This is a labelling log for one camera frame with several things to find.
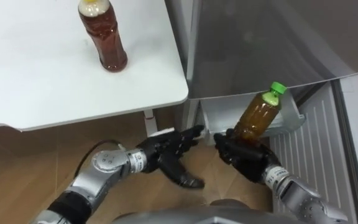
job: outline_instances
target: black cable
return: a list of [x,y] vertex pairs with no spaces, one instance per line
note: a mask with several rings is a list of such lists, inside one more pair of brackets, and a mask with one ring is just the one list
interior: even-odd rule
[[114,139],[106,139],[106,140],[102,140],[98,143],[96,143],[94,146],[92,146],[92,148],[82,157],[82,160],[80,161],[80,163],[78,164],[77,166],[77,169],[75,170],[75,173],[74,173],[74,179],[75,177],[78,176],[78,174],[80,173],[80,170],[81,170],[81,167],[82,165],[84,164],[86,158],[88,158],[88,156],[99,146],[103,145],[103,144],[106,144],[106,143],[112,143],[112,144],[121,144],[119,141],[117,140],[114,140]]

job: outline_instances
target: refrigerator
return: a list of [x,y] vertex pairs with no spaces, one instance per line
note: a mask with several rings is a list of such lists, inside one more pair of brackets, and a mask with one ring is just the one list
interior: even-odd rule
[[289,86],[270,147],[358,223],[358,1],[165,2],[189,86],[177,127],[205,124],[213,144],[255,93]]

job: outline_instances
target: white bottle cap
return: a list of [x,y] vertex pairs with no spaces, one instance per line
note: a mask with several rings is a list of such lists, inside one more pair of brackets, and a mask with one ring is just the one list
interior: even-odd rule
[[78,10],[86,17],[96,17],[105,13],[109,7],[109,0],[81,0]]

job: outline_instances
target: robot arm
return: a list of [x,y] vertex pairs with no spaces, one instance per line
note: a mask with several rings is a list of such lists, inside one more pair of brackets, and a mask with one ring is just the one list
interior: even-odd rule
[[280,166],[268,167],[264,174],[266,185],[299,221],[315,224],[348,223],[347,216],[336,206],[295,175]]
[[66,190],[32,222],[34,224],[86,223],[109,189],[147,164],[141,149],[101,151],[95,154]]
[[232,165],[250,181],[270,187],[299,221],[313,224],[347,223],[346,215],[339,208],[327,203],[315,189],[284,169],[268,147],[233,140],[232,132],[232,129],[228,129],[225,136],[214,135],[215,147],[225,163]]
[[101,151],[91,159],[63,193],[42,211],[31,224],[85,224],[103,202],[109,189],[129,174],[150,173],[161,169],[174,183],[200,189],[204,182],[191,175],[179,158],[197,142],[203,126],[184,132],[173,129],[147,138],[135,149]]

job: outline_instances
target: brown liquid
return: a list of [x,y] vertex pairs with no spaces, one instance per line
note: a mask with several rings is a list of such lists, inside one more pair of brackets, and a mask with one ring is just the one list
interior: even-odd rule
[[121,44],[116,14],[110,4],[102,15],[86,17],[80,13],[81,20],[98,50],[100,62],[110,72],[120,72],[128,62],[127,54]]
[[280,105],[272,106],[266,103],[262,98],[263,94],[257,94],[242,114],[234,128],[233,139],[241,139],[248,143],[256,144],[259,137],[276,117],[280,111]]

